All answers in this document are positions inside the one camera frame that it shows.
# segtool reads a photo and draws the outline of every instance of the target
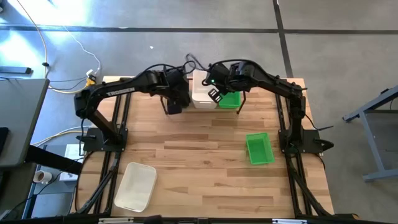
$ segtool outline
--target white container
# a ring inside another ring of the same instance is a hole
[[[33,182],[35,183],[42,183],[42,184],[48,184],[52,179],[52,174],[47,171],[42,171],[39,170],[35,173],[33,176]]]
[[[215,103],[208,95],[208,92],[215,87],[213,85],[203,86],[201,84],[206,76],[206,71],[193,71],[192,102],[193,105],[198,109],[215,109],[217,107],[217,103]]]
[[[114,204],[133,212],[142,212],[148,206],[156,177],[155,168],[130,162],[124,172]]]

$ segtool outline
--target wooden tabletop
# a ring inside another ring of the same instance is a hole
[[[106,82],[115,79],[118,78],[104,78]],[[288,81],[304,86],[301,78]],[[98,108],[109,120],[115,99],[103,100]],[[113,205],[112,216],[294,217],[286,162],[277,138],[275,94],[253,88],[240,115],[233,110],[198,110],[191,104],[183,113],[167,116],[159,100],[158,96],[143,93],[132,95],[127,119],[129,136],[116,184],[118,189],[130,162],[155,167],[158,178],[149,206],[136,213]],[[308,100],[306,110],[312,117]],[[308,119],[302,123],[305,129],[312,128]],[[275,162],[251,165],[246,135],[264,132],[271,140]],[[103,156],[102,152],[94,153],[84,166],[78,189],[80,207],[98,185]],[[313,154],[302,157],[309,189],[333,213],[320,159]],[[105,189],[102,207],[107,194]],[[301,191],[298,195],[304,211]]]

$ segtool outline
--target green box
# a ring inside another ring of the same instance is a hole
[[[227,93],[227,95],[221,95],[223,99],[218,102],[218,106],[223,109],[235,109],[241,106],[241,93]]]
[[[260,165],[275,162],[267,133],[247,134],[246,143],[251,164]]]

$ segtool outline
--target gray floor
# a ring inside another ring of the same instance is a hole
[[[271,0],[21,2],[38,24],[47,25],[277,28]],[[0,14],[0,22],[30,25],[16,2],[8,0],[8,3]],[[398,29],[394,13],[397,1],[279,0],[279,4],[286,29]],[[102,61],[102,75],[134,75],[159,62],[179,65],[184,55],[191,52],[204,64],[226,58],[252,59],[270,73],[286,77],[278,34],[73,34]],[[66,32],[44,32],[44,35],[52,66],[51,80],[83,77],[88,69],[96,68],[95,60],[82,52]],[[398,85],[398,35],[289,34],[286,40],[294,77],[304,78],[309,88],[315,124],[335,125],[322,132],[323,139],[335,143],[324,157],[335,212],[357,213],[366,220],[396,223],[398,179],[363,182],[362,175],[376,171],[376,165],[362,124],[356,120],[345,124],[341,117],[385,88]],[[36,32],[0,31],[0,51],[0,63],[28,65],[35,70],[33,78],[43,76],[40,64],[44,50]],[[32,142],[79,125],[72,98],[73,95],[48,91]],[[398,109],[398,102],[393,108]],[[51,142],[66,143],[77,143],[75,136]],[[46,199],[39,202],[36,216],[50,215],[40,209],[40,205],[47,203]]]

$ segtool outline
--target cable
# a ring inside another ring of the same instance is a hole
[[[192,60],[194,61],[194,66],[195,66],[195,68],[197,68],[197,65],[199,65],[199,67],[200,67],[199,70],[208,71],[208,70],[199,62],[199,60],[198,60],[193,54],[188,53],[188,54],[185,56],[185,60],[186,60],[186,61],[190,61],[189,58],[192,58]]]
[[[53,139],[55,137],[63,136],[64,134],[70,134],[70,133],[80,133],[80,131],[65,131],[64,133],[60,133],[60,134],[56,134],[56,135],[50,136],[50,137],[48,137],[46,139],[41,140],[40,142],[35,142],[34,144],[38,144],[36,147],[39,147],[39,146],[43,145],[44,143],[48,142],[49,140],[51,140],[51,139]]]
[[[41,146],[42,144],[46,143],[47,141],[49,141],[49,140],[51,140],[51,139],[53,139],[53,138],[55,138],[55,137],[58,137],[58,136],[61,136],[61,135],[64,135],[64,134],[69,134],[69,133],[80,133],[80,131],[71,131],[71,130],[76,129],[76,128],[81,128],[81,126],[77,126],[77,127],[65,129],[65,130],[63,130],[63,131],[60,131],[60,132],[57,133],[57,134],[54,134],[53,136],[50,136],[50,137],[47,137],[47,138],[45,138],[45,139],[43,139],[43,140],[41,140],[41,141],[35,142],[35,143],[33,143],[32,145],[39,144],[39,145],[36,146],[36,147],[39,147],[39,146]]]
[[[0,77],[0,78],[2,78],[2,80],[0,80],[0,81],[6,81],[6,80],[19,80],[19,79],[22,79],[22,78],[6,78],[6,77]]]
[[[80,180],[80,176],[81,176],[81,172],[83,171],[83,166],[85,165],[85,162],[88,160],[88,158],[92,155],[92,153],[94,153],[93,151],[87,153],[85,160],[83,160],[83,162],[81,163],[81,169],[79,171],[79,176],[77,177],[76,180],[76,190],[75,190],[75,212],[78,211],[77,208],[77,203],[78,203],[78,191],[79,191],[79,180]]]
[[[83,77],[83,78],[75,78],[75,79],[71,79],[71,80],[51,80],[51,82],[71,82],[71,81],[77,81],[77,80],[82,80],[82,79],[86,79],[87,76]]]
[[[392,110],[392,109],[391,109],[392,102],[394,102],[394,99],[392,99],[391,102],[390,102],[390,110]]]
[[[74,86],[71,87],[71,88],[54,88],[54,87],[52,87],[52,89],[53,89],[53,90],[72,90],[72,89],[74,89],[76,86],[78,86],[79,84],[81,84],[83,81],[86,81],[86,80],[84,79],[84,80],[82,80],[82,81],[76,83],[76,85],[74,85]]]
[[[323,159],[321,158],[321,156],[319,156],[319,154],[317,154],[317,153],[314,153],[314,155],[317,156],[317,157],[321,160],[322,165],[323,165],[323,169],[326,170],[325,162],[323,161]]]
[[[191,66],[191,67],[192,67],[192,70],[190,70],[189,72],[185,72],[184,75],[187,75],[187,74],[189,74],[189,73],[192,73],[195,69],[197,69],[197,65],[195,64],[195,62],[194,62],[193,60],[186,61],[186,62],[182,65],[182,67],[185,69],[185,66],[186,66],[188,63],[193,63],[194,66],[193,66],[193,67]]]
[[[76,194],[76,186],[73,188],[73,192],[72,192],[72,199],[70,200],[70,205],[69,205],[69,210],[68,213],[70,213],[70,210],[72,209],[72,205],[73,205],[73,196]]]
[[[74,159],[73,161],[79,161],[80,159],[83,159],[83,158],[84,158],[84,157],[78,158],[78,159]],[[65,170],[68,170],[68,169],[71,168],[73,165],[74,165],[74,162],[73,162],[72,164],[70,164],[70,166],[68,166]],[[10,210],[9,213],[13,212],[18,206],[20,206],[20,205],[22,205],[23,203],[25,203],[26,201],[30,200],[32,197],[38,196],[40,193],[42,193],[42,191],[43,191],[46,187],[48,187],[50,184],[54,183],[54,182],[58,179],[58,177],[59,177],[63,172],[64,172],[64,171],[59,172],[59,174],[58,174],[57,176],[55,176],[55,178],[53,179],[53,181],[51,181],[51,182],[48,183],[46,186],[44,186],[44,187],[42,188],[42,190],[40,190],[37,194],[32,195],[32,196],[30,196],[29,198],[27,198],[27,199],[25,199],[25,200],[19,202],[13,209]]]
[[[34,20],[31,18],[30,14],[26,11],[26,9],[24,8],[24,6],[21,4],[21,2],[19,2],[19,0],[17,0],[17,2],[18,2],[18,4],[21,6],[21,8],[25,11],[25,13],[26,13],[27,16],[29,17],[30,21],[33,23],[33,25],[35,26],[37,32],[39,33],[40,38],[42,39],[42,43],[43,43],[43,46],[44,46],[44,60],[45,60],[45,62],[44,62],[42,65],[44,66],[44,78],[47,78],[47,76],[48,76],[47,67],[49,66],[49,64],[48,64],[48,60],[47,60],[47,46],[46,46],[46,44],[45,44],[43,35],[42,35],[40,29],[37,27],[37,25],[36,25],[36,23],[34,22]],[[78,40],[76,40],[76,38],[69,32],[69,30],[68,30],[65,26],[63,26],[63,27],[67,30],[67,32],[69,33],[69,35],[71,35],[71,37],[73,37],[73,39],[80,45],[80,47],[83,49],[84,52],[86,52],[86,53],[88,53],[88,54],[94,56],[95,60],[97,60],[97,62],[98,62],[98,68],[97,68],[97,71],[95,71],[95,73],[94,73],[94,75],[96,75],[96,74],[101,70],[101,62],[100,62],[100,60],[98,60],[98,58],[96,57],[95,54],[93,54],[93,53],[87,51],[87,50],[83,47],[83,45],[82,45]],[[86,86],[84,86],[83,88],[81,88],[81,89],[79,89],[79,90],[75,90],[75,91],[62,91],[62,89],[53,88],[51,85],[49,85],[49,89],[52,89],[53,91],[56,91],[57,93],[75,94],[75,93],[79,93],[79,92],[81,92],[82,90],[84,90],[84,88],[85,88]]]
[[[84,133],[85,133],[85,130],[83,129],[83,122],[85,122],[85,119],[84,119],[84,118],[81,120],[81,123],[80,123],[81,136],[80,136],[80,139],[79,139],[79,156],[82,156],[82,155],[83,155],[83,154],[81,153],[81,139],[83,138],[83,135],[84,135]]]
[[[315,130],[317,130],[317,131],[323,131],[323,130],[326,130],[326,129],[329,129],[329,128],[334,127],[334,126],[332,125],[332,126],[327,126],[327,127],[324,127],[324,128],[317,128],[317,127],[315,127],[315,125],[313,124],[311,118],[310,118],[308,115],[305,115],[305,116],[310,120],[312,127],[313,127]]]
[[[95,54],[93,54],[93,53],[89,52],[88,50],[86,50],[86,49],[83,47],[83,44],[81,44],[78,40],[76,40],[75,36],[72,35],[71,32],[69,32],[69,30],[68,30],[67,27],[65,27],[64,25],[62,25],[62,26],[63,26],[63,28],[65,28],[65,30],[68,31],[68,34],[80,45],[81,49],[82,49],[84,52],[88,53],[89,55],[93,56],[93,57],[95,58],[95,60],[98,62],[97,71],[95,71],[95,73],[94,73],[94,75],[96,75],[96,74],[101,70],[101,62],[100,62],[100,60],[98,60],[98,58],[97,58],[97,56],[96,56]]]
[[[27,16],[29,17],[30,21],[33,23],[33,25],[35,25],[37,32],[40,35],[40,38],[42,39],[43,42],[43,47],[44,47],[44,63],[42,64],[44,66],[44,78],[47,78],[47,67],[48,67],[48,61],[47,61],[47,46],[45,44],[43,35],[40,31],[40,29],[37,27],[36,23],[33,21],[33,19],[31,18],[31,16],[29,15],[29,13],[26,11],[26,9],[24,8],[24,6],[19,2],[19,0],[17,0],[18,4],[21,6],[21,8],[25,11],[25,13],[27,14]]]

